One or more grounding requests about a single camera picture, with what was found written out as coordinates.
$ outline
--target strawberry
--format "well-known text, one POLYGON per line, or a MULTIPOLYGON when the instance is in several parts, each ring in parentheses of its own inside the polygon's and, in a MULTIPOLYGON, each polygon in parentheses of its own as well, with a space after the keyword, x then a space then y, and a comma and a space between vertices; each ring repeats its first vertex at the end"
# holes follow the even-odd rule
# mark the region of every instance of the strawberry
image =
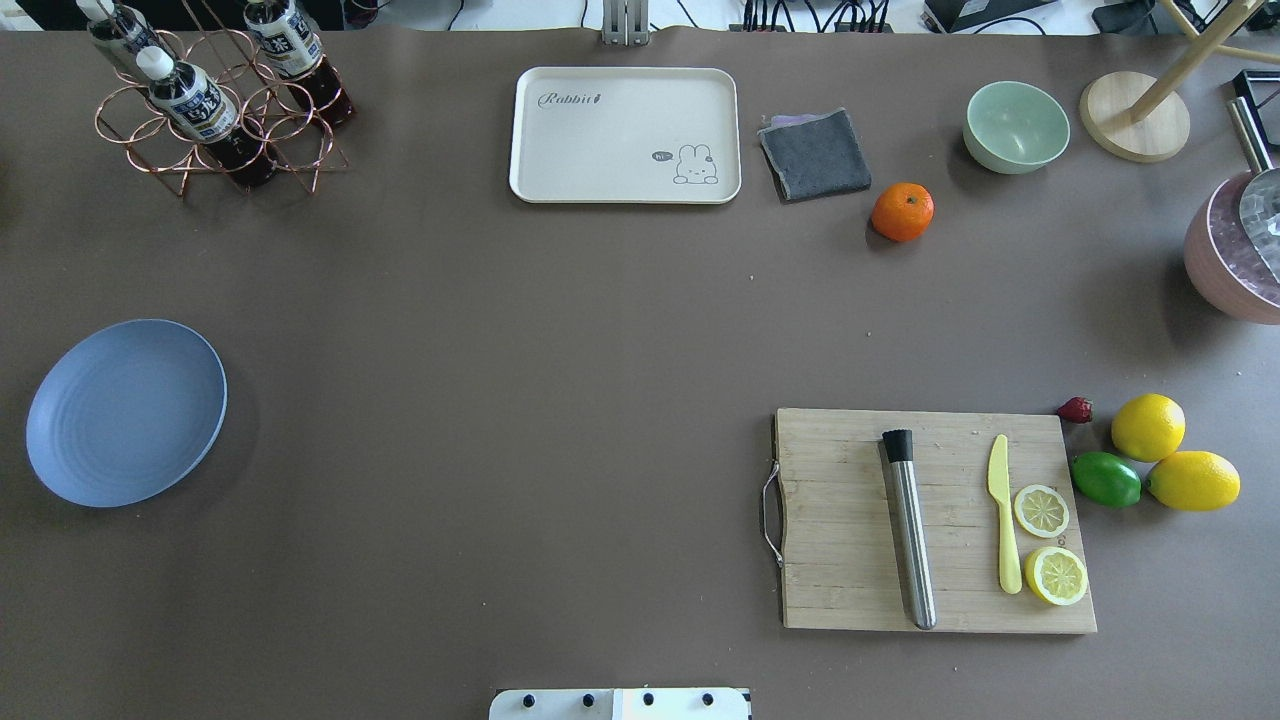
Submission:
POLYGON ((1093 420, 1093 402, 1088 397, 1073 397, 1057 409, 1057 416, 1068 423, 1088 423, 1093 420))

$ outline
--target cutting board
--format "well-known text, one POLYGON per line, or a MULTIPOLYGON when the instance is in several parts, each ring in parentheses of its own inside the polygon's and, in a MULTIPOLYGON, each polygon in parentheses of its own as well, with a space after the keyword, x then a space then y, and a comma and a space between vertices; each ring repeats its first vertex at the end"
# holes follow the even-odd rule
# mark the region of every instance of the cutting board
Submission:
POLYGON ((1096 633, 1092 589, 1048 605, 1023 587, 1000 589, 998 525, 987 459, 1009 436, 1010 497, 1029 484, 1056 489, 1070 523, 1053 539, 1016 525, 1018 556, 1059 544, 1088 566, 1066 448, 1056 415, 781 409, 774 450, 782 493, 782 624, 787 628, 922 632, 899 577, 892 497, 881 434, 914 436, 938 624, 931 633, 1096 633))

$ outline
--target bunny illustration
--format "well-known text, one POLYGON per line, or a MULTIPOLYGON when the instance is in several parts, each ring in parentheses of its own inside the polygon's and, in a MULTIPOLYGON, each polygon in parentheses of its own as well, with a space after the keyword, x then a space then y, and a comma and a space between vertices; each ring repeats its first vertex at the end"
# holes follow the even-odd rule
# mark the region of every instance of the bunny illustration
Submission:
POLYGON ((672 182, 677 184, 716 184, 716 161, 712 159, 712 149, 705 145, 681 145, 680 163, 676 164, 676 177, 672 182))

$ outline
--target gray cloth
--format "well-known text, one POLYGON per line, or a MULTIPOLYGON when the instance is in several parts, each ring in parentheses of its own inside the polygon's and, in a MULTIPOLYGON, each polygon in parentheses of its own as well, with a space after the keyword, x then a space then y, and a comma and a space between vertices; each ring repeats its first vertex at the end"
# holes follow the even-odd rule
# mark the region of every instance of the gray cloth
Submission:
POLYGON ((872 172, 844 108, 796 119, 774 118, 773 124, 758 133, 786 200, 855 192, 872 186, 872 172))

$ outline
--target pink bowl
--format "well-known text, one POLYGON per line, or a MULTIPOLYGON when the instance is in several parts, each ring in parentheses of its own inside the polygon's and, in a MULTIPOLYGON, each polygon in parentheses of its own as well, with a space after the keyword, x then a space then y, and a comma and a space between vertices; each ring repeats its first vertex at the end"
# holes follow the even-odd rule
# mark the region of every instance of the pink bowl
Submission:
POLYGON ((1183 246, 1192 284, 1233 318, 1280 325, 1280 282, 1271 274, 1240 224, 1239 204, 1252 176, 1224 182, 1204 201, 1183 246))

